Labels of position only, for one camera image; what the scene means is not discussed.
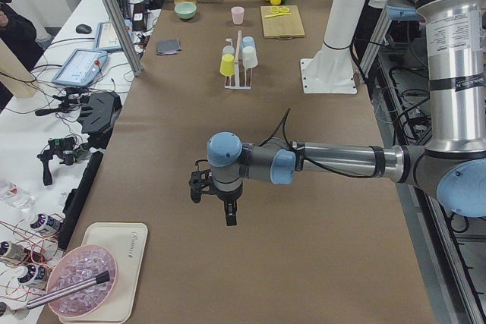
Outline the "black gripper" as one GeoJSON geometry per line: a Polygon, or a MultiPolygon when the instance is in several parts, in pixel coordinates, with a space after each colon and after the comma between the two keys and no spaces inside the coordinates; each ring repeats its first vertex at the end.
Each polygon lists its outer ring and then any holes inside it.
{"type": "Polygon", "coordinates": [[[230,191],[223,191],[216,187],[213,181],[211,170],[200,170],[199,164],[207,162],[206,159],[198,159],[194,162],[194,170],[191,173],[191,178],[188,182],[191,189],[191,199],[194,203],[199,203],[202,195],[216,195],[224,203],[225,218],[227,226],[237,225],[237,199],[242,195],[242,183],[235,189],[230,191]]]}

